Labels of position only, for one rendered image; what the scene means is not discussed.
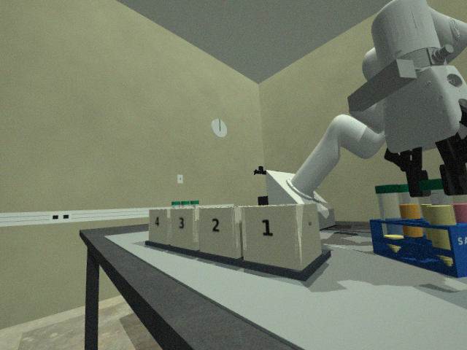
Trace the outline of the blue tube rack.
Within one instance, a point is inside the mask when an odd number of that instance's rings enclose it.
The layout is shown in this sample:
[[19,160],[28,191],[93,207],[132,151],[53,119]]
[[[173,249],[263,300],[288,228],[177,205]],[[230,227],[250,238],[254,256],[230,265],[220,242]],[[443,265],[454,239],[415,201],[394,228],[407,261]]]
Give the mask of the blue tube rack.
[[[381,219],[370,219],[369,221],[375,254],[380,254],[456,278],[467,277],[467,223],[458,222],[457,225],[429,225],[427,220],[422,220],[422,217],[421,219],[401,219],[398,221],[386,221]],[[451,250],[433,247],[431,240],[426,239],[425,234],[423,234],[422,237],[404,236],[404,238],[401,239],[384,238],[382,223],[448,230]],[[387,244],[401,246],[402,248],[398,252],[393,252]],[[445,265],[436,254],[451,257],[453,266]]]

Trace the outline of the cream bucket adapter with holes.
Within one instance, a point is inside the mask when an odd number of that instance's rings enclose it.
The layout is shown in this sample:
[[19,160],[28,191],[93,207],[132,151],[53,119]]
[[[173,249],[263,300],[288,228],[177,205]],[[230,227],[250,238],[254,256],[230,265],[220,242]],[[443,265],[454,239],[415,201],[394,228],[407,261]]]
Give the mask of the cream bucket adapter with holes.
[[170,209],[170,246],[199,250],[199,208]]
[[322,254],[316,203],[241,211],[244,260],[302,271]]
[[149,241],[170,244],[170,209],[149,209]]
[[199,208],[200,252],[244,256],[241,207],[245,206]]

